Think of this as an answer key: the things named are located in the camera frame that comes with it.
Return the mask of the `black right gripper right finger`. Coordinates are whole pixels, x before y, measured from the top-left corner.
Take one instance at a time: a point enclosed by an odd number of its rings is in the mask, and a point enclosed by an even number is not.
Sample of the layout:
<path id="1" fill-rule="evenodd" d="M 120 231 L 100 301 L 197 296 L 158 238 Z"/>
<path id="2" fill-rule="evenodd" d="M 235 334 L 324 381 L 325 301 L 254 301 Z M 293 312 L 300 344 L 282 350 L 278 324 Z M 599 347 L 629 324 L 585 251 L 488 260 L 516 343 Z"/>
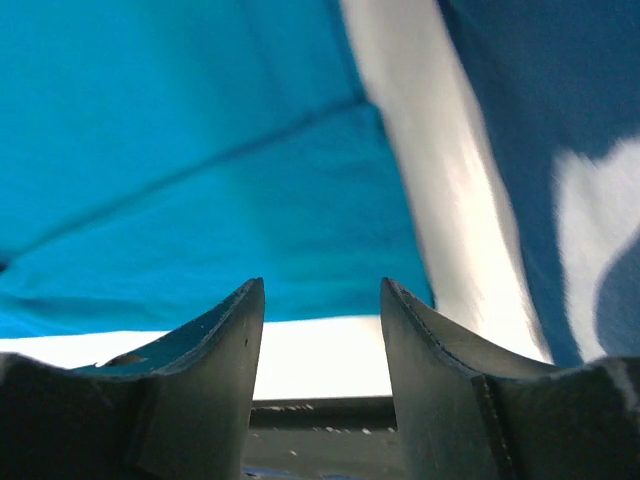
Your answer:
<path id="1" fill-rule="evenodd" d="M 411 479 L 635 479 L 639 361 L 559 368 L 510 352 L 381 284 L 381 324 Z"/>

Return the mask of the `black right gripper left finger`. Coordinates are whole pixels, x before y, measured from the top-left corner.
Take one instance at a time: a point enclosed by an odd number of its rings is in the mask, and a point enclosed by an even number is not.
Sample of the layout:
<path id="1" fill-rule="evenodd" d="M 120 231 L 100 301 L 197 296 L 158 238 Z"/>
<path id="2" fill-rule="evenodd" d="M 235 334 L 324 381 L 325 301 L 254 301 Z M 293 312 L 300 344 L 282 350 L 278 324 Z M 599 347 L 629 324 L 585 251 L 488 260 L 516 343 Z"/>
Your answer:
<path id="1" fill-rule="evenodd" d="M 1 357 L 5 479 L 237 479 L 264 284 L 101 367 Z"/>

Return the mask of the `bright blue t-shirt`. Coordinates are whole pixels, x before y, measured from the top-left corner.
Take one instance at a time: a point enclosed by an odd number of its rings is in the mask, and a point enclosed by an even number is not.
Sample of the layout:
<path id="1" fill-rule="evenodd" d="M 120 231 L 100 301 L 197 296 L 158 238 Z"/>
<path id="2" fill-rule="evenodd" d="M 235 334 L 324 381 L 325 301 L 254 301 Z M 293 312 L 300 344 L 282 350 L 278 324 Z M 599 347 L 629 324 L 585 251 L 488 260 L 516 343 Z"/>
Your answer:
<path id="1" fill-rule="evenodd" d="M 271 321 L 423 300 L 336 1 L 5 1 L 1 334 L 171 330 L 246 280 Z"/>

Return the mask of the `folded navy printed t-shirt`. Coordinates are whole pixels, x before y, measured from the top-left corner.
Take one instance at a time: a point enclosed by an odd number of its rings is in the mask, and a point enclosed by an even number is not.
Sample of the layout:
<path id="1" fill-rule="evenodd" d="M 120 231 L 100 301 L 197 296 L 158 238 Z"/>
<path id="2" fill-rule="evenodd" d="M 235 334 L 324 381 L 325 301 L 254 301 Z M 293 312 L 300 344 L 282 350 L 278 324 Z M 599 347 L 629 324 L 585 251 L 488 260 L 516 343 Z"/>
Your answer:
<path id="1" fill-rule="evenodd" d="M 443 1 L 554 361 L 639 352 L 639 5 Z"/>

